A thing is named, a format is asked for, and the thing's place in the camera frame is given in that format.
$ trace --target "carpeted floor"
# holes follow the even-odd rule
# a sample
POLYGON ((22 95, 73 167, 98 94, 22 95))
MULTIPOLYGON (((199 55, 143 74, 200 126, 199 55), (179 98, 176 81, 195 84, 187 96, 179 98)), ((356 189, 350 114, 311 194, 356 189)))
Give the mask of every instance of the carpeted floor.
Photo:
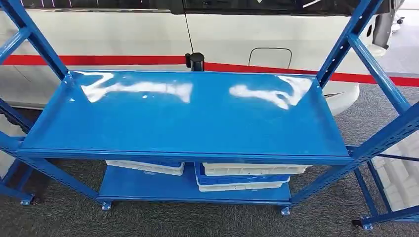
MULTIPOLYGON (((402 91, 412 103, 419 101, 418 88, 405 87, 402 91)), ((25 113, 36 117, 32 111, 25 113)), ((358 101, 336 120, 346 143, 357 145, 395 115, 376 85, 362 85, 358 101)), ((99 161, 62 160, 57 165, 96 189, 105 168, 105 163, 99 161)), ((308 184, 325 168, 314 166, 293 177, 292 191, 308 184)), ((373 187, 371 176, 365 168, 362 170, 366 182, 373 187)), ((281 217, 273 206, 128 201, 116 203, 111 211, 103 212, 92 201, 37 172, 31 176, 26 190, 36 192, 43 203, 20 206, 14 199, 0 197, 0 236, 419 236, 417 224, 379 224, 372 232, 351 226, 351 219, 368 214, 353 174, 293 208, 289 217, 281 217)), ((377 190, 372 189, 372 193, 380 203, 377 190)))

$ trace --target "stacked crates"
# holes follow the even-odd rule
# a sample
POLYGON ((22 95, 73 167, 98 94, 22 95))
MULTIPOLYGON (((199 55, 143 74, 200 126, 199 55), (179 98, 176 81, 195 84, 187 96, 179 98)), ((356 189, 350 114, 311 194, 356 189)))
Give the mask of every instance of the stacked crates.
MULTIPOLYGON (((144 172, 182 175, 184 162, 136 162, 107 160, 108 165, 138 169, 144 172)), ((279 188, 290 180, 291 174, 304 173, 310 165, 199 163, 195 162, 195 176, 201 192, 257 190, 279 188)))

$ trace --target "metal frame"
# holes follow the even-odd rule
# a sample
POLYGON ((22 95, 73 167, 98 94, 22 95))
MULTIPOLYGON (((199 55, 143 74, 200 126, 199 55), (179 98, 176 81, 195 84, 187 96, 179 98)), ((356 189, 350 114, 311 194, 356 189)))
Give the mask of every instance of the metal frame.
MULTIPOLYGON (((394 83, 389 79, 389 77, 385 74, 384 70, 378 65, 374 57, 368 52, 365 46, 362 45, 361 41, 358 39, 358 36, 365 28, 368 21, 371 19, 373 14, 376 12, 378 7, 380 6, 382 0, 361 0, 357 8, 354 10, 351 19, 349 20, 347 26, 343 30, 341 36, 339 37, 337 43, 332 48, 330 55, 327 57, 324 65, 321 67, 319 73, 317 74, 317 80, 320 83, 321 87, 324 87, 329 80, 332 73, 336 70, 340 62, 343 60, 345 55, 348 53, 350 48, 353 48, 355 52, 359 55, 363 63, 366 65, 368 70, 376 79, 377 83, 380 85, 382 90, 384 91, 385 95, 388 97, 390 102, 396 108, 398 113, 400 114, 394 121, 390 124, 385 126, 379 132, 377 132, 374 136, 370 139, 365 141, 359 147, 352 147, 348 148, 348 158, 343 158, 337 161, 335 158, 327 158, 327 157, 320 157, 317 159, 307 159, 307 157, 291 157, 285 158, 280 161, 283 164, 328 164, 333 165, 327 172, 323 175, 318 177, 313 183, 305 187, 295 196, 293 196, 288 201, 283 201, 278 203, 277 205, 281 207, 281 212, 284 214, 289 214, 289 208, 293 205, 296 205, 305 199, 307 199, 310 195, 315 194, 324 187, 328 186, 329 184, 333 183, 334 181, 338 180, 342 176, 346 175, 350 171, 354 171, 357 173, 357 178, 362 178, 360 176, 357 167, 366 162, 371 160, 376 155, 380 154, 387 148, 391 147, 393 144, 397 143, 398 141, 404 139, 405 137, 409 136, 411 133, 416 131, 419 128, 419 103, 416 103, 413 106, 410 106, 407 100, 403 97, 401 92, 397 89, 394 83)), ((43 35, 40 33, 39 29, 35 26, 33 21, 30 19, 29 15, 26 13, 22 5, 19 1, 15 0, 0 0, 0 5, 4 11, 7 12, 8 16, 15 22, 15 24, 19 28, 19 32, 15 34, 12 40, 8 41, 6 45, 1 48, 3 49, 3 53, 1 53, 1 59, 8 56, 12 53, 12 51, 17 47, 19 43, 21 43, 24 38, 27 38, 31 44, 37 49, 40 55, 47 61, 50 67, 54 70, 57 76, 63 80, 64 76, 67 74, 68 69, 63 65, 63 63, 58 58, 57 54, 53 51, 51 45, 46 41, 43 35)), ((6 111, 9 111, 10 114, 14 114, 11 112, 10 107, 3 107, 6 111)), ((15 152, 19 149, 19 138, 11 138, 6 136, 4 133, 0 132, 0 149, 5 150, 7 152, 15 152)), ((64 152, 59 152, 54 155, 53 158, 60 158, 63 157, 64 152)), ((107 156, 112 156, 111 152, 106 154, 98 154, 95 152, 89 152, 85 154, 73 154, 70 158, 76 158, 76 155, 84 157, 84 159, 103 159, 107 156)), ((94 200, 98 204, 103 206, 103 209, 110 209, 111 200, 104 199, 105 197, 100 197, 98 192, 92 190, 85 184, 81 183, 80 181, 76 180, 68 173, 64 172, 63 170, 57 168, 56 166, 49 163, 45 160, 46 155, 39 154, 38 157, 28 157, 27 154, 19 153, 16 156, 19 160, 25 162, 26 164, 30 165, 31 167, 39 170, 40 172, 48 175, 49 177, 61 182, 64 185, 69 186, 70 188, 76 190, 77 192, 85 195, 86 197, 94 200)), ((130 160, 142 160, 140 156, 136 158, 127 158, 124 156, 119 156, 119 159, 130 159, 130 160)), ((172 156, 173 160, 178 159, 181 161, 181 158, 172 156)), ((204 157, 189 157, 188 159, 198 161, 204 160, 204 157)), ((272 159, 269 157, 260 157, 260 162, 270 162, 272 163, 272 159)), ((122 199, 128 200, 132 199, 131 197, 113 197, 115 199, 122 199)), ((234 202, 234 200, 217 200, 219 202, 234 202)), ((375 217, 371 219, 367 219, 367 221, 363 222, 363 224, 371 223, 375 221, 375 217)))
MULTIPOLYGON (((417 159, 415 160, 414 158, 408 158, 408 157, 392 156, 392 155, 385 155, 385 154, 380 154, 379 156, 417 161, 417 159)), ((358 180, 362 194, 364 195, 365 203, 367 204, 371 217, 363 218, 361 220, 352 220, 352 224, 355 226, 360 226, 365 230, 371 230, 373 228, 372 224, 378 224, 382 222, 388 222, 388 221, 419 222, 419 205, 402 209, 402 210, 398 210, 398 211, 391 210, 390 203, 388 202, 387 196, 384 193, 383 184, 380 180, 380 177, 376 169, 374 168, 373 163, 371 161, 368 161, 367 165, 374 179, 374 182, 378 188, 381 199, 384 202, 384 206, 387 212, 384 214, 380 214, 377 211, 376 205, 373 199, 371 198, 370 191, 368 190, 367 185, 365 184, 364 179, 362 178, 361 172, 358 169, 355 169, 354 173, 358 180)))

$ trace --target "white vehicle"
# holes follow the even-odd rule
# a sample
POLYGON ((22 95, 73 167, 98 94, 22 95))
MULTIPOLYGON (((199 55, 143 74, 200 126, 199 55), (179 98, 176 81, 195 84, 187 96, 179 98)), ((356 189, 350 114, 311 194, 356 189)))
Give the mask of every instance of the white vehicle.
MULTIPOLYGON (((379 11, 389 12, 391 1, 379 11)), ((69 69, 185 71, 182 57, 200 52, 212 63, 207 70, 234 71, 242 65, 284 72, 318 71, 358 2, 22 0, 69 69)), ((360 39, 373 55, 383 55, 385 50, 372 44, 376 18, 360 39)), ((0 24, 0 41, 6 41, 16 27, 3 12, 0 24)), ((352 50, 337 71, 368 74, 352 50)), ((0 66, 0 97, 16 107, 41 109, 58 84, 29 42, 0 66)), ((336 115, 356 101, 359 85, 331 81, 324 93, 336 115)))

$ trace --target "glossy blue surface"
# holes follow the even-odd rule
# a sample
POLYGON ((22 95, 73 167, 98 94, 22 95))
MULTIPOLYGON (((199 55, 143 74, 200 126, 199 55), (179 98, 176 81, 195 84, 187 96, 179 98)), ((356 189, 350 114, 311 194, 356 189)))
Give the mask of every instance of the glossy blue surface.
POLYGON ((313 76, 74 71, 21 147, 348 156, 313 76))
POLYGON ((194 165, 196 177, 201 185, 280 182, 287 181, 290 177, 289 174, 206 176, 205 168, 201 163, 195 162, 194 165))
POLYGON ((287 183, 280 188, 256 191, 200 192, 196 183, 194 165, 186 163, 182 176, 108 166, 98 199, 288 205, 290 197, 287 183))

